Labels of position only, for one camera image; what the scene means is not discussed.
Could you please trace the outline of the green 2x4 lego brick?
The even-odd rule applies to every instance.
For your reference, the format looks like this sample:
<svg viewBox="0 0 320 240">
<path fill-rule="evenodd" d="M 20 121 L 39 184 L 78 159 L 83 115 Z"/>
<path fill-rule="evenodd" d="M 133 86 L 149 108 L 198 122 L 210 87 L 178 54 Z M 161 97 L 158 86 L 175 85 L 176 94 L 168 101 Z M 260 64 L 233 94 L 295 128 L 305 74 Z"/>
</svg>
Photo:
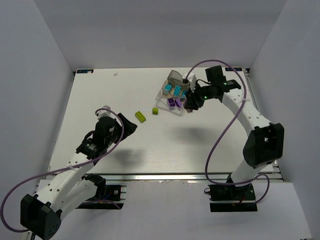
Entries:
<svg viewBox="0 0 320 240">
<path fill-rule="evenodd" d="M 143 123 L 146 121 L 146 117 L 140 111 L 137 111 L 134 115 L 139 120 L 140 123 Z"/>
</svg>

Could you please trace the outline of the round teal lego piece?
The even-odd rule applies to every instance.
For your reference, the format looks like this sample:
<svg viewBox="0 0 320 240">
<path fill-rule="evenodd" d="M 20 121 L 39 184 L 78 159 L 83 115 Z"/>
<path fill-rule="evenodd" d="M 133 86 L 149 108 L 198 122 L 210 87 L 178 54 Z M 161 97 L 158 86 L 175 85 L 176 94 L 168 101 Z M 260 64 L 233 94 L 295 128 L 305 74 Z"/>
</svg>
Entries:
<svg viewBox="0 0 320 240">
<path fill-rule="evenodd" d="M 167 84 L 165 87 L 164 87 L 164 90 L 167 91 L 167 92 L 170 92 L 172 90 L 172 86 L 170 84 Z"/>
</svg>

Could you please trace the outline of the purple curved lego piece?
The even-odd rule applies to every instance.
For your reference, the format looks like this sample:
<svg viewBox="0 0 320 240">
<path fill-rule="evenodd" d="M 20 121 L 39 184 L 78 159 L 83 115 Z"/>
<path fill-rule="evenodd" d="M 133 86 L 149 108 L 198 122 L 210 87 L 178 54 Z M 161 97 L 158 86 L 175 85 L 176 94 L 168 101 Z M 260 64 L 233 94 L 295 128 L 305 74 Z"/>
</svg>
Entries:
<svg viewBox="0 0 320 240">
<path fill-rule="evenodd" d="M 175 100 L 173 98 L 168 98 L 167 99 L 167 105 L 170 107 L 170 108 L 174 108 L 176 105 L 175 105 Z"/>
</svg>

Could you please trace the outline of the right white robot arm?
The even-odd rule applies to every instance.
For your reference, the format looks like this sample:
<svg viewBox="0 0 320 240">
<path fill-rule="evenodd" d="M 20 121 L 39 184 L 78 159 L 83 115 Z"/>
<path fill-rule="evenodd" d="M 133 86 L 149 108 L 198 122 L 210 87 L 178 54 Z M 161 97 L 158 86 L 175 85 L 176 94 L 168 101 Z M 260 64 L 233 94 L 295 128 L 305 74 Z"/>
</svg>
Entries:
<svg viewBox="0 0 320 240">
<path fill-rule="evenodd" d="M 247 89 L 243 79 L 226 79 L 220 65 L 205 70 L 205 85 L 189 71 L 182 76 L 188 84 L 186 93 L 187 111 L 196 111 L 211 99 L 219 100 L 234 117 L 231 122 L 239 121 L 247 134 L 242 154 L 243 160 L 227 178 L 226 185 L 236 188 L 249 185 L 267 165 L 283 156 L 285 129 L 280 123 L 272 123 L 265 118 L 247 99 Z"/>
</svg>

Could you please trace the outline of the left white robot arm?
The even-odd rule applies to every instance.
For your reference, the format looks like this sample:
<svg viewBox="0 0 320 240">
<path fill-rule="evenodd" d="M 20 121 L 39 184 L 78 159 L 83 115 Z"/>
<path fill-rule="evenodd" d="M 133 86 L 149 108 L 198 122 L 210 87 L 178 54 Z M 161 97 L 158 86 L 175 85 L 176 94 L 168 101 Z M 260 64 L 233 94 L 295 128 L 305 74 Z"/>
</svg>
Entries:
<svg viewBox="0 0 320 240">
<path fill-rule="evenodd" d="M 88 132 L 65 171 L 60 171 L 34 195 L 26 194 L 20 202 L 20 223 L 42 240 L 50 240 L 62 220 L 74 209 L 85 205 L 112 204 L 108 199 L 106 179 L 88 174 L 111 145 L 117 146 L 132 135 L 137 125 L 121 113 L 115 118 L 103 113 L 93 131 Z"/>
</svg>

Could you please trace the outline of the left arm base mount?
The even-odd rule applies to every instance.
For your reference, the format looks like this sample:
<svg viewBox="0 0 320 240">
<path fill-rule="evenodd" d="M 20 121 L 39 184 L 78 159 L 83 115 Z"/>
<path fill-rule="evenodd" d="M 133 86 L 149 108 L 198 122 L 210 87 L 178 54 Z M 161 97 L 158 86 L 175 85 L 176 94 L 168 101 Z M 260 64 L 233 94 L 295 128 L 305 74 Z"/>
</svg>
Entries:
<svg viewBox="0 0 320 240">
<path fill-rule="evenodd" d="M 96 188 L 95 195 L 79 205 L 78 209 L 87 210 L 121 210 L 126 199 L 126 186 L 107 183 L 107 180 L 97 174 L 85 175 L 81 178 L 92 182 Z"/>
</svg>

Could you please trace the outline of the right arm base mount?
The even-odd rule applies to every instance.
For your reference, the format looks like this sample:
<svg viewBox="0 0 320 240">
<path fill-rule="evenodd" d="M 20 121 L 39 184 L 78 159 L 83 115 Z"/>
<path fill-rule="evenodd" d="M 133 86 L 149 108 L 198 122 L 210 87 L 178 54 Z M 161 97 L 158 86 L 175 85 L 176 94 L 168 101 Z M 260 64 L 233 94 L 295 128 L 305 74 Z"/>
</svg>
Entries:
<svg viewBox="0 0 320 240">
<path fill-rule="evenodd" d="M 204 189 L 209 196 L 212 213 L 257 212 L 256 195 L 252 184 L 236 187 L 211 184 Z"/>
</svg>

